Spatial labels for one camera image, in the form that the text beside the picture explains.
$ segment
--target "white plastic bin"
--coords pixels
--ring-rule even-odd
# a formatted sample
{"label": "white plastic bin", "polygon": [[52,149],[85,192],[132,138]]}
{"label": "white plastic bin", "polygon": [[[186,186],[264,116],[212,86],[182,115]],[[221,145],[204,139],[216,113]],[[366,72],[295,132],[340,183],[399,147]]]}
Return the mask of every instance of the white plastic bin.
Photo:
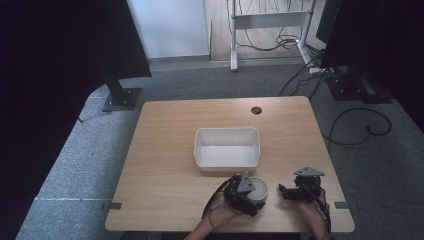
{"label": "white plastic bin", "polygon": [[261,156],[256,128],[201,128],[194,158],[202,171],[253,171]]}

